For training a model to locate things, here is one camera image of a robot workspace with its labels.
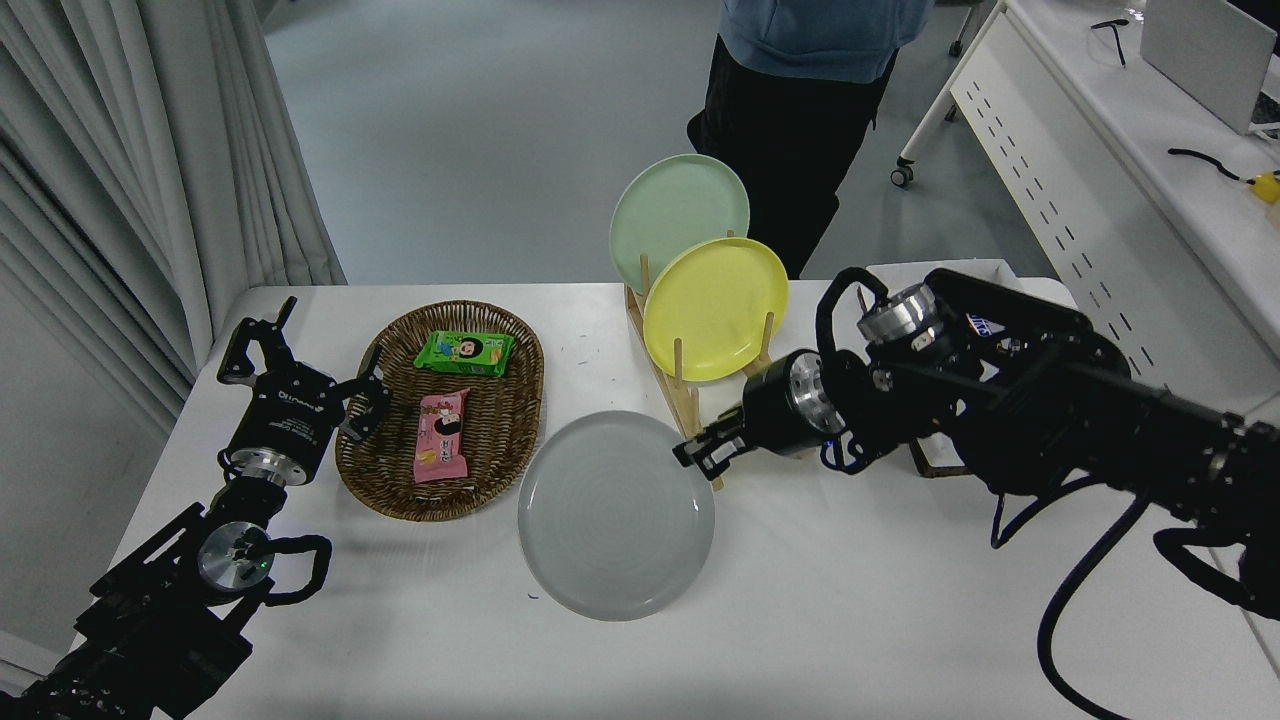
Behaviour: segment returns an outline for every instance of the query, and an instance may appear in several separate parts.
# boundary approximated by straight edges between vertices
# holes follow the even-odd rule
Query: gray plate
[[[561,605],[635,620],[680,597],[707,561],[710,484],[681,468],[680,434],[637,413],[573,420],[538,451],[520,486],[520,544]]]

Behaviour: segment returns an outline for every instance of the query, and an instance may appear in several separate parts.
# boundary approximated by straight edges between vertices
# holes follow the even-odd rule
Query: white curtain
[[[0,282],[165,434],[241,292],[346,282],[252,0],[0,0]]]

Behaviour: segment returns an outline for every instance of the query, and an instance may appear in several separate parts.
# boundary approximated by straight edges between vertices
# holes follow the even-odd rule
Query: green snack package
[[[507,359],[515,342],[509,334],[435,331],[413,359],[413,366],[436,373],[500,378],[507,372]]]

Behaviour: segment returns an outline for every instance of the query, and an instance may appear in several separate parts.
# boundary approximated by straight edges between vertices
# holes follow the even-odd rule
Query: pink snack package
[[[467,459],[462,456],[462,402],[468,392],[471,388],[422,398],[413,452],[415,483],[467,477]]]

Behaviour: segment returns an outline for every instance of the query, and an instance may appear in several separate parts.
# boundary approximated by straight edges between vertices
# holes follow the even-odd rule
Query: laptop
[[[1147,0],[1142,56],[1240,135],[1280,128],[1267,92],[1276,31],[1226,0]]]

